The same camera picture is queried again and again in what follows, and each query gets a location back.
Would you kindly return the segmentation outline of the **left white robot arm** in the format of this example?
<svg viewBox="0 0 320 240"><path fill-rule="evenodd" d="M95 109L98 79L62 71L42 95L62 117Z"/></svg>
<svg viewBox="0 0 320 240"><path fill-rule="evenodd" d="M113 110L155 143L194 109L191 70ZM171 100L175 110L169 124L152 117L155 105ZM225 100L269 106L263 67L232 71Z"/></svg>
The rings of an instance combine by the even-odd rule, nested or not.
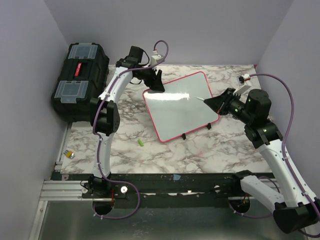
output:
<svg viewBox="0 0 320 240"><path fill-rule="evenodd" d="M115 72L104 91L90 100L90 124L92 132L97 136L95 163L88 182L82 187L83 198L110 197L112 181L110 179L111 146L115 133L120 126L120 114L117 103L126 86L133 78L156 93L163 93L162 71L157 70L165 57L155 50L148 66L141 64L145 51L137 46L130 48L129 54L116 62Z"/></svg>

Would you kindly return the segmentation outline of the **pink-framed whiteboard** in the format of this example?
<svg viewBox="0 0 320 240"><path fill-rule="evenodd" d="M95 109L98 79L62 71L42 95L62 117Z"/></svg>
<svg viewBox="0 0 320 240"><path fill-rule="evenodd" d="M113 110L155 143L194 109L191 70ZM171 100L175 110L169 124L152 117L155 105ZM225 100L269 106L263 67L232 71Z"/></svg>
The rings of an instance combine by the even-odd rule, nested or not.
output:
<svg viewBox="0 0 320 240"><path fill-rule="evenodd" d="M165 92L147 89L143 100L160 142L166 143L201 128L211 129L219 115L203 101L213 97L209 81L204 72L171 80L163 84Z"/></svg>

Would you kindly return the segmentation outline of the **green marker cap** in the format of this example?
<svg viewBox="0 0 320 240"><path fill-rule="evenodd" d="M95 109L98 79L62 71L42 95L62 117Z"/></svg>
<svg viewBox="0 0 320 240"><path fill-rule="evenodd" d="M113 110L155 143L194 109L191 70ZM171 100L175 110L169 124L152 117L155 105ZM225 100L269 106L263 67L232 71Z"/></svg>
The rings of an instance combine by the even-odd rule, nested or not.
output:
<svg viewBox="0 0 320 240"><path fill-rule="evenodd" d="M142 140L141 140L141 139L138 139L138 140L137 140L137 142L138 142L138 144L139 144L141 147L143 147L143 146L144 146L144 143L142 142Z"/></svg>

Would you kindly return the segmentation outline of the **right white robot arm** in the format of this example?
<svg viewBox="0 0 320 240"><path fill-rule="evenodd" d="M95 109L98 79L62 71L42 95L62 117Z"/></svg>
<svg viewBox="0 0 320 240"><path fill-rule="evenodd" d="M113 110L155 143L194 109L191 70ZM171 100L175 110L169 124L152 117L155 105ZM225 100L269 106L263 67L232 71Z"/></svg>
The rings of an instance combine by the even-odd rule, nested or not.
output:
<svg viewBox="0 0 320 240"><path fill-rule="evenodd" d="M247 193L258 200L286 234L316 224L320 219L320 200L298 173L283 146L280 130L268 118L272 105L268 93L250 90L242 102L235 89L227 88L221 95L203 102L220 116L230 114L244 123L246 137L266 160L281 190L275 191L254 173L243 170L232 175L230 191L236 196Z"/></svg>

